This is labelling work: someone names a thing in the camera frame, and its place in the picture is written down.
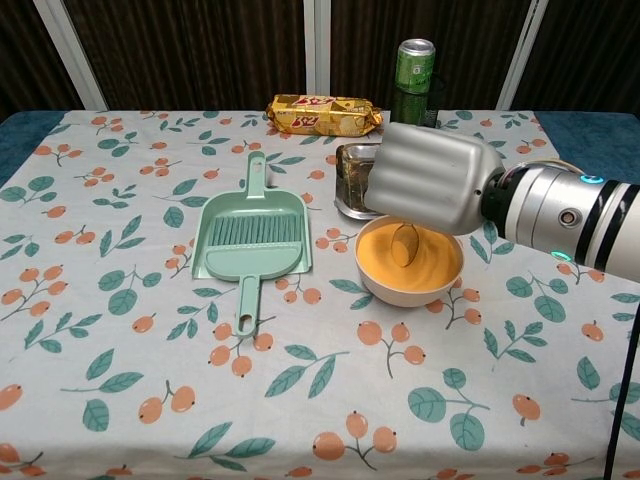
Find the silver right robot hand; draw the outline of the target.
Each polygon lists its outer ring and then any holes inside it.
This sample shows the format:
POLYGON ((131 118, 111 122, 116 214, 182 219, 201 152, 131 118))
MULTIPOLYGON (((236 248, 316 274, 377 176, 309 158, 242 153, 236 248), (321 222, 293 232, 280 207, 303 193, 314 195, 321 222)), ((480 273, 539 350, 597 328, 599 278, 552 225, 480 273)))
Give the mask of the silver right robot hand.
POLYGON ((430 230, 466 235, 484 222, 483 191, 504 171, 496 150, 474 136, 392 122, 376 151, 364 203, 430 230))

